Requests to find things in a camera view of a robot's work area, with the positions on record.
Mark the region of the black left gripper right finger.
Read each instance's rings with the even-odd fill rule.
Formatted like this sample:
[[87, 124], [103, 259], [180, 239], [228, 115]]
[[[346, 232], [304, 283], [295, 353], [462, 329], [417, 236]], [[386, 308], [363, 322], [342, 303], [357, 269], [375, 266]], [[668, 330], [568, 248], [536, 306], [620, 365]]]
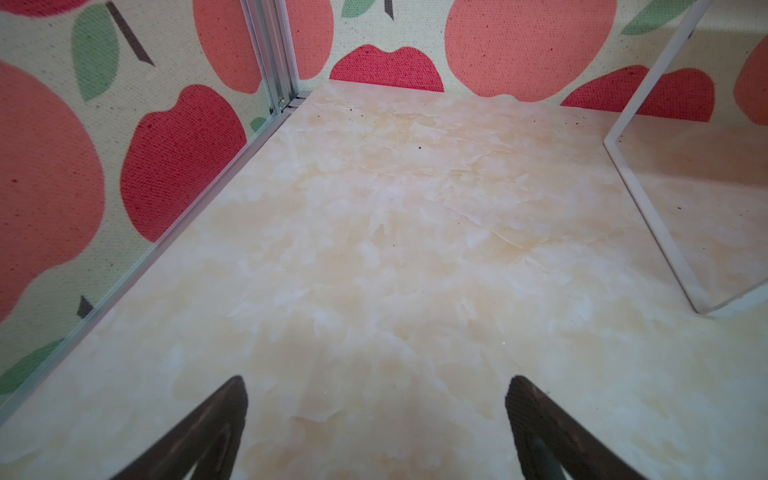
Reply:
[[505, 407], [526, 479], [641, 479], [528, 378], [511, 379]]

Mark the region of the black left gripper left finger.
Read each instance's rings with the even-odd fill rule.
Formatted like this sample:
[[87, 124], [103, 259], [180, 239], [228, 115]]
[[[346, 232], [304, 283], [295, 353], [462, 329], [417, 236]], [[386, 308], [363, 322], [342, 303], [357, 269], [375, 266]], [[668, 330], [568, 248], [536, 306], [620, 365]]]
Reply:
[[114, 477], [230, 478], [247, 409], [244, 379], [240, 375], [233, 376]]

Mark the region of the wooden two-tier shelf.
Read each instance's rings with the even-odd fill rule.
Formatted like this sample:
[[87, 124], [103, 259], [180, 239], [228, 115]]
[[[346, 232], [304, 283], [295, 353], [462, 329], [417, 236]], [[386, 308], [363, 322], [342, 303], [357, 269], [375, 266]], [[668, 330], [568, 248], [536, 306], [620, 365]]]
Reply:
[[767, 127], [640, 117], [707, 14], [694, 1], [603, 145], [693, 310], [767, 300]]

